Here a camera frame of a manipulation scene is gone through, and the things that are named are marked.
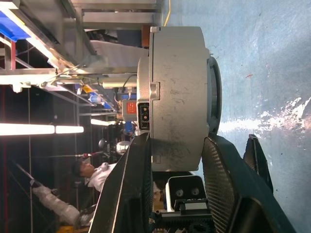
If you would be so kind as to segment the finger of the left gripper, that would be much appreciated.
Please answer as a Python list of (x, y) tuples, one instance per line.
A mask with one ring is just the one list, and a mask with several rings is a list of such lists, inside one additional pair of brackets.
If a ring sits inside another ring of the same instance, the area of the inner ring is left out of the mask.
[(254, 134), (249, 134), (243, 160), (262, 177), (270, 190), (273, 192), (273, 183), (271, 180), (268, 162), (260, 145), (259, 139)]

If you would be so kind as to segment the white plastic wrapped bundle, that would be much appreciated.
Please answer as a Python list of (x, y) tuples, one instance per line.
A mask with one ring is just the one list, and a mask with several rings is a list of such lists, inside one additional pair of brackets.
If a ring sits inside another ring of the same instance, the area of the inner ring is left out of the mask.
[(32, 188), (32, 191), (39, 198), (39, 201), (46, 208), (54, 211), (63, 222), (70, 225), (75, 224), (80, 212), (74, 206), (60, 200), (49, 188), (45, 186)]

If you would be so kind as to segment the blue plastic bin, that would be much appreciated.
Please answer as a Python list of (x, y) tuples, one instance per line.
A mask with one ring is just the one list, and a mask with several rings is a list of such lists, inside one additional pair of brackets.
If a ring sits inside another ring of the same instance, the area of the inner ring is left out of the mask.
[(12, 40), (13, 42), (28, 39), (31, 37), (2, 11), (0, 11), (0, 33)]

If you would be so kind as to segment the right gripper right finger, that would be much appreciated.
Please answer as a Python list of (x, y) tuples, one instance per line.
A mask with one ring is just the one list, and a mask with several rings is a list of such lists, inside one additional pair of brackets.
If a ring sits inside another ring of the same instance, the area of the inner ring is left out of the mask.
[(271, 188), (231, 142), (210, 134), (202, 162), (217, 233), (296, 233)]

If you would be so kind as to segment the blue table cover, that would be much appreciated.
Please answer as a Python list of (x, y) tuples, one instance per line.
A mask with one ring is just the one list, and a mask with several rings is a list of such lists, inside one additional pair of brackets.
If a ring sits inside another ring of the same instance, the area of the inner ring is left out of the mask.
[(274, 193), (311, 233), (311, 0), (171, 0), (170, 26), (199, 26), (218, 61), (219, 134), (240, 154), (255, 134)]

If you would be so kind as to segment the long fluorescent light tube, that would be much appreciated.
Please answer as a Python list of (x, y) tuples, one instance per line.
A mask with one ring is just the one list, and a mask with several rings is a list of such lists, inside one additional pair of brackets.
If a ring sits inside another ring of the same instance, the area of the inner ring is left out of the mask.
[(0, 136), (53, 134), (52, 125), (0, 123)]

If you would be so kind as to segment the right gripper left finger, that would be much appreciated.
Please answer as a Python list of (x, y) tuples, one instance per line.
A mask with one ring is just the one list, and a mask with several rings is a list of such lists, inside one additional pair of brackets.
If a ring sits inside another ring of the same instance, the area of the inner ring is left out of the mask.
[(150, 135), (143, 133), (107, 177), (88, 233), (149, 233), (152, 201)]

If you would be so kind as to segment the metal shelf rack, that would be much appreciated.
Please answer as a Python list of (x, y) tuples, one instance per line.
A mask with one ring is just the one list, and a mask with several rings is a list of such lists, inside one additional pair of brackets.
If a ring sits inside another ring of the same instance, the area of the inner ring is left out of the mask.
[(102, 83), (119, 71), (96, 53), (72, 0), (0, 0), (0, 11), (31, 36), (24, 40), (49, 64), (48, 68), (24, 65), (16, 69), (14, 63), (20, 59), (15, 42), (3, 35), (1, 42), (10, 49), (10, 56), (5, 56), (8, 67), (0, 70), (0, 85), (10, 85), (20, 92), (31, 86), (67, 90), (69, 85), (78, 84), (88, 87), (100, 101), (114, 105), (113, 96), (105, 93)]

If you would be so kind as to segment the silver motor stator housing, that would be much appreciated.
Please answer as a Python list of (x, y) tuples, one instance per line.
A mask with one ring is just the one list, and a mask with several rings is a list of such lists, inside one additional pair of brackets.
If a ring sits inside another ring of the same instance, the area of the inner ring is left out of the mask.
[(208, 136), (207, 60), (199, 27), (151, 34), (150, 138), (154, 171), (195, 171)]

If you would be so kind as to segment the short fluorescent light tube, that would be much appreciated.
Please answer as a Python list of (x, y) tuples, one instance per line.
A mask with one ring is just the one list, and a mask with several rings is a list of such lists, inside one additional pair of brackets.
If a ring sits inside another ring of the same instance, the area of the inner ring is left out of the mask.
[(56, 134), (70, 134), (70, 133), (83, 133), (84, 128), (82, 126), (56, 126)]

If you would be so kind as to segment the orange labelled device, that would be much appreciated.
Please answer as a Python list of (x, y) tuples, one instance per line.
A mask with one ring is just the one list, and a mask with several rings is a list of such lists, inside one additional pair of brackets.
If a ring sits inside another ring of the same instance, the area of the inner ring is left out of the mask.
[(136, 100), (122, 100), (122, 118), (124, 121), (137, 120), (137, 101)]

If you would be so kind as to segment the person in white shirt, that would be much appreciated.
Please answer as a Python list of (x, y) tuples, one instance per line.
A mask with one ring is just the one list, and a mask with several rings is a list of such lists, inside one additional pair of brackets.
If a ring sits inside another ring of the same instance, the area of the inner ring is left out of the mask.
[(85, 179), (85, 185), (95, 188), (101, 193), (106, 179), (116, 165), (117, 163), (109, 164), (104, 162), (99, 167), (94, 167), (91, 163), (76, 161), (71, 170), (76, 177)]

